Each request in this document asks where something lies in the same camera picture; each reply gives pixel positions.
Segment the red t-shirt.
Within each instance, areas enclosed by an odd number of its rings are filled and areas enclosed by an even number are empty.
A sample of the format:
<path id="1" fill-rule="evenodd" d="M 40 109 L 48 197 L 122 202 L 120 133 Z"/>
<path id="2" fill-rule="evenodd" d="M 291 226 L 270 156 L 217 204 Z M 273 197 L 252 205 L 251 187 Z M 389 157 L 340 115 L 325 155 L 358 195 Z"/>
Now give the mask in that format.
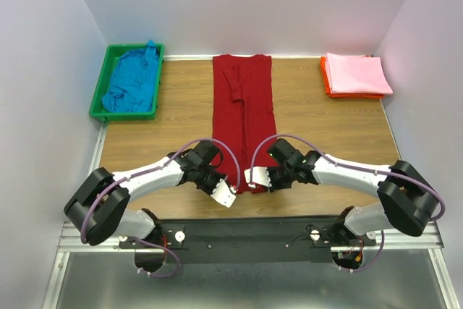
<path id="1" fill-rule="evenodd" d="M 276 134 L 272 58 L 229 54 L 213 57 L 213 134 L 249 169 L 260 142 Z"/>

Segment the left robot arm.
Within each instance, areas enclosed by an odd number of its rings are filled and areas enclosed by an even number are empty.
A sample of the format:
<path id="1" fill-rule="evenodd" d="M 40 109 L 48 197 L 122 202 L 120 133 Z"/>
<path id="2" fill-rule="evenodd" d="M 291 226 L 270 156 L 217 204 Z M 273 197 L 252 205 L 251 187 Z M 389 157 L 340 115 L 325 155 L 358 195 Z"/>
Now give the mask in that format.
<path id="1" fill-rule="evenodd" d="M 191 182 L 227 208 L 234 203 L 234 188 L 212 160 L 220 142 L 201 138 L 169 153 L 153 164 L 125 172 L 93 170 L 64 207 L 64 214 L 80 232 L 83 244 L 99 245 L 113 236 L 145 239 L 156 228 L 146 211 L 130 212 L 127 205 L 155 191 Z"/>

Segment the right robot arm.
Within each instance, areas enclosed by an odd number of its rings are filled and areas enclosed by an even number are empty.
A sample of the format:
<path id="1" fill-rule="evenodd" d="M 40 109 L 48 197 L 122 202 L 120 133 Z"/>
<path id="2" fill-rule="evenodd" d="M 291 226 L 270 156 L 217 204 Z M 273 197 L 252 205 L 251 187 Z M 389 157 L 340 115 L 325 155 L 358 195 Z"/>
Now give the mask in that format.
<path id="1" fill-rule="evenodd" d="M 328 239 L 339 244 L 385 229 L 419 237 L 440 203 L 429 184 L 406 161 L 378 166 L 318 151 L 302 154 L 285 139 L 276 140 L 267 152 L 277 163 L 267 169 L 271 190 L 288 189 L 293 182 L 334 185 L 378 199 L 375 204 L 350 206 L 342 211 L 326 233 Z"/>

